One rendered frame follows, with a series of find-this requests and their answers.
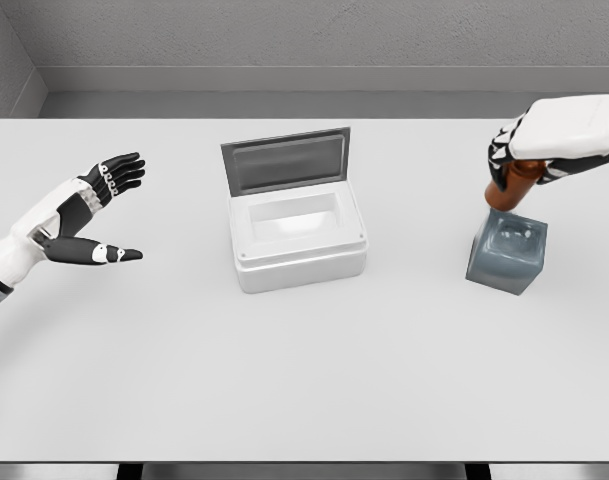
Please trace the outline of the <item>white box with open lid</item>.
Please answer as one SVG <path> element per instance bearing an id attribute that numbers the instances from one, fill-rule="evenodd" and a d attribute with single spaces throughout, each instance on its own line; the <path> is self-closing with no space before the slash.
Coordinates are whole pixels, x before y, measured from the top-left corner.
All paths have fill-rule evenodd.
<path id="1" fill-rule="evenodd" d="M 345 126 L 222 145 L 243 292 L 363 273 L 369 241 L 348 180 L 350 136 Z"/>

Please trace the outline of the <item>grey square holder block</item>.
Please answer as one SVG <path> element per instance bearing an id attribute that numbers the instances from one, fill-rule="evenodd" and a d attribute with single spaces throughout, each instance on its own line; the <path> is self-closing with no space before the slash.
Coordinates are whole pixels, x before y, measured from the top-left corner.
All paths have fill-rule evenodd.
<path id="1" fill-rule="evenodd" d="M 476 233 L 465 278 L 521 295 L 542 272 L 548 224 L 491 208 Z"/>

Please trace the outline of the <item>brown bottle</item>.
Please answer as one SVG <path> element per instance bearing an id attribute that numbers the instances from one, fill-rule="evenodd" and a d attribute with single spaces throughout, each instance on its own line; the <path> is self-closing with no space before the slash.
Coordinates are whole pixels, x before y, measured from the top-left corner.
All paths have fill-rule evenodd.
<path id="1" fill-rule="evenodd" d="M 491 208 L 507 212 L 513 210 L 543 176 L 546 162 L 540 160 L 516 160 L 505 169 L 506 188 L 501 191 L 491 181 L 485 190 L 485 200 Z"/>

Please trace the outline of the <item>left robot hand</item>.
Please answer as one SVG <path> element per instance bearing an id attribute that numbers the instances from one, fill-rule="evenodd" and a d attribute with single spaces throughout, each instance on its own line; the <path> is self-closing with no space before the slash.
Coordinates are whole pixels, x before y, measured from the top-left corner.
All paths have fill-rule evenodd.
<path id="1" fill-rule="evenodd" d="M 11 232 L 34 247 L 39 258 L 74 265 L 102 265 L 140 260 L 136 249 L 124 249 L 78 233 L 119 195 L 142 184 L 145 161 L 137 152 L 95 164 L 47 194 L 25 213 Z"/>

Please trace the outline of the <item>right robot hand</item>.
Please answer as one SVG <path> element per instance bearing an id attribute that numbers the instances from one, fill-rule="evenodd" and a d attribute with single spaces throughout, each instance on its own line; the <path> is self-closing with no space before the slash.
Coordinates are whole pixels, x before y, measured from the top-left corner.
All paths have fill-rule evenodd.
<path id="1" fill-rule="evenodd" d="M 508 164 L 544 161 L 545 185 L 609 163 L 609 94 L 539 99 L 503 126 L 488 147 L 498 189 L 507 188 Z"/>

